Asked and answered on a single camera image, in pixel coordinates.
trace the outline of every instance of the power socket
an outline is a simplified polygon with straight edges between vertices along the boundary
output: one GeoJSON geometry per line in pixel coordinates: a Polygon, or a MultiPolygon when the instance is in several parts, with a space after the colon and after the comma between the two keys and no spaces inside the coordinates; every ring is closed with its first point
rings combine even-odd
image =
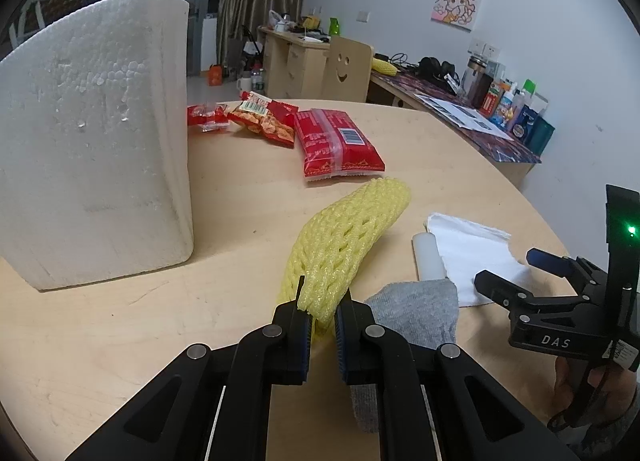
{"type": "Polygon", "coordinates": [[[485,47],[486,42],[484,40],[480,40],[479,38],[472,38],[471,44],[469,45],[469,49],[467,51],[471,54],[482,55],[485,47]]]}
{"type": "Polygon", "coordinates": [[[496,48],[495,46],[491,46],[490,44],[485,45],[484,50],[482,51],[482,56],[487,60],[493,60],[494,62],[498,60],[500,56],[500,48],[496,48]]]}
{"type": "Polygon", "coordinates": [[[363,10],[358,12],[358,15],[356,17],[356,21],[358,22],[369,22],[369,15],[370,12],[365,12],[363,10]]]}

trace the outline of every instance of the patterned tablecloth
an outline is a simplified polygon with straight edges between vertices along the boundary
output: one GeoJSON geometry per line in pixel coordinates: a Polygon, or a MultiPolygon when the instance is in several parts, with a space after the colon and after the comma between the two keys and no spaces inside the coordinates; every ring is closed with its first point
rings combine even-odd
{"type": "MultiPolygon", "coordinates": [[[[425,109],[430,113],[438,115],[431,107],[425,102],[420,100],[415,94],[428,95],[441,100],[446,100],[463,107],[470,107],[468,102],[445,93],[436,86],[428,83],[425,80],[420,80],[415,76],[409,75],[409,73],[399,72],[396,76],[388,76],[371,70],[371,74],[375,75],[380,80],[387,82],[393,87],[401,90],[406,95],[415,98],[425,109]]],[[[540,157],[529,151],[524,145],[517,140],[505,140],[494,136],[493,134],[479,133],[478,131],[470,131],[468,129],[460,128],[451,123],[446,118],[440,117],[450,127],[464,134],[468,139],[474,142],[480,149],[482,149],[489,157],[495,162],[510,162],[513,164],[540,164],[540,157]]]]}

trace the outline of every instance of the wooden desk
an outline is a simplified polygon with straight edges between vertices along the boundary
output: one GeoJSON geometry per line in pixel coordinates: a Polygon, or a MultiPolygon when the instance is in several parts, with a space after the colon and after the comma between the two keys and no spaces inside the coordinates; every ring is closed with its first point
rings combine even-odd
{"type": "Polygon", "coordinates": [[[264,34],[264,89],[270,98],[320,98],[329,44],[259,28],[264,34]]]}
{"type": "MultiPolygon", "coordinates": [[[[412,235],[431,212],[513,234],[530,247],[564,247],[507,179],[436,118],[373,104],[300,101],[347,111],[375,144],[386,173],[412,202],[351,285],[364,300],[417,279],[412,235]]],[[[190,136],[195,249],[189,261],[133,277],[39,293],[0,259],[0,401],[39,461],[61,461],[186,346],[219,348],[271,321],[290,249],[316,212],[363,178],[305,184],[297,149],[247,130],[190,136]]],[[[541,295],[569,295],[562,279],[534,272],[541,295]]],[[[540,419],[550,416],[554,360],[508,345],[507,312],[460,312],[458,343],[540,419]]],[[[335,347],[314,351],[309,381],[275,387],[268,459],[378,459],[376,435],[360,433],[335,347]]]]}
{"type": "Polygon", "coordinates": [[[495,136],[490,136],[476,131],[461,129],[433,111],[421,100],[415,97],[414,93],[430,94],[430,91],[423,89],[423,82],[414,77],[397,75],[397,77],[384,76],[376,71],[371,71],[369,78],[369,95],[367,101],[373,103],[388,103],[393,106],[416,109],[434,115],[445,125],[456,131],[480,154],[482,154],[495,168],[508,178],[517,188],[520,188],[524,177],[535,164],[540,163],[540,158],[533,154],[525,146],[516,142],[500,140],[495,136]]]}

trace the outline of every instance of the cartoon girl picture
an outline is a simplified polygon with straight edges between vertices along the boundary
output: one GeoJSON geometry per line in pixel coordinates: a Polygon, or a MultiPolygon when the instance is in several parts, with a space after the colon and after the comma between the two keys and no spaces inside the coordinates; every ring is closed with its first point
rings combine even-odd
{"type": "Polygon", "coordinates": [[[431,19],[471,30],[479,3],[480,0],[437,0],[433,5],[431,19]]]}

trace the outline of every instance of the tile floor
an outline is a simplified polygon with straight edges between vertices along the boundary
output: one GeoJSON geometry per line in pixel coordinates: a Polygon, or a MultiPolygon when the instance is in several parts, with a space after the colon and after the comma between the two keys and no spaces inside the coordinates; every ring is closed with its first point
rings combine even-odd
{"type": "Polygon", "coordinates": [[[233,100],[239,100],[236,82],[225,82],[222,86],[209,86],[206,77],[187,77],[187,103],[189,105],[233,100]]]}

